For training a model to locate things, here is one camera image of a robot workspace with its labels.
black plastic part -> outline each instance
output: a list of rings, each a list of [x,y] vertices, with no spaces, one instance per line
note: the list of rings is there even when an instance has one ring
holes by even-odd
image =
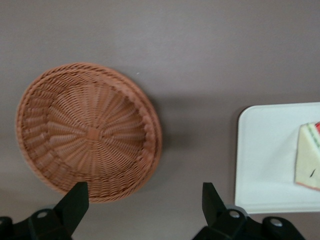
[[[212,227],[217,218],[227,210],[214,185],[211,182],[204,182],[202,186],[202,211],[208,224]]]
[[[261,224],[246,216],[246,212],[227,209],[209,182],[203,183],[202,210],[208,226],[193,240],[305,240],[284,218],[266,217]],[[272,219],[280,221],[281,226],[273,224]]]
[[[272,224],[272,219],[278,220],[282,226]],[[295,226],[282,217],[268,216],[262,221],[265,234],[273,240],[305,240]]]
[[[78,182],[53,210],[71,236],[88,208],[88,184],[86,182]]]
[[[16,224],[0,217],[0,240],[71,240],[88,208],[88,184],[78,182],[53,209],[39,210]]]

round basket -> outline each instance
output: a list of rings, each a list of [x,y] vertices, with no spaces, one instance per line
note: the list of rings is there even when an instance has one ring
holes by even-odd
[[[140,189],[162,149],[158,116],[142,90],[92,63],[62,65],[34,80],[19,104],[16,134],[40,179],[63,194],[86,181],[92,203]]]

screw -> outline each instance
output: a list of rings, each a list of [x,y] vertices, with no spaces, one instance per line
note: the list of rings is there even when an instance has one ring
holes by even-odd
[[[42,211],[42,212],[40,212],[36,217],[38,218],[38,219],[41,219],[41,218],[44,218],[45,216],[47,216],[47,212],[46,211]]]
[[[233,217],[235,219],[240,218],[240,214],[237,211],[232,210],[232,211],[229,212],[229,214],[230,214],[231,217]]]
[[[276,227],[282,227],[283,226],[282,222],[280,220],[278,220],[278,219],[275,219],[275,218],[271,218],[270,222]]]

white tray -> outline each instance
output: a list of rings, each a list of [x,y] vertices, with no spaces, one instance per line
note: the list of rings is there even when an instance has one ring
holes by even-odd
[[[320,211],[320,191],[294,183],[299,128],[310,122],[320,122],[320,102],[257,105],[240,115],[235,205],[249,214]]]

